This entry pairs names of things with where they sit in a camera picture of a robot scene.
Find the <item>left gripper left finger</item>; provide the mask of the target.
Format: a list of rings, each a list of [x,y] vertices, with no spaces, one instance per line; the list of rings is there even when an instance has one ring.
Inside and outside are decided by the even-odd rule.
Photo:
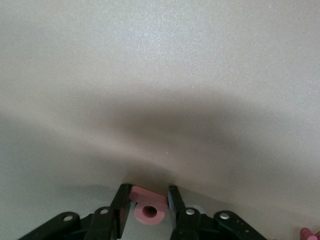
[[[62,212],[20,239],[118,240],[123,235],[130,212],[131,188],[131,184],[121,184],[109,206],[102,206],[84,218],[75,212]]]

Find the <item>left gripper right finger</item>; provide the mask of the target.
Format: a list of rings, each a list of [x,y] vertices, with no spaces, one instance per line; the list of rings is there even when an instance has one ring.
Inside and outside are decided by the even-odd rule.
[[[223,210],[213,217],[186,207],[179,188],[168,187],[168,206],[173,225],[171,240],[265,240],[236,213]]]

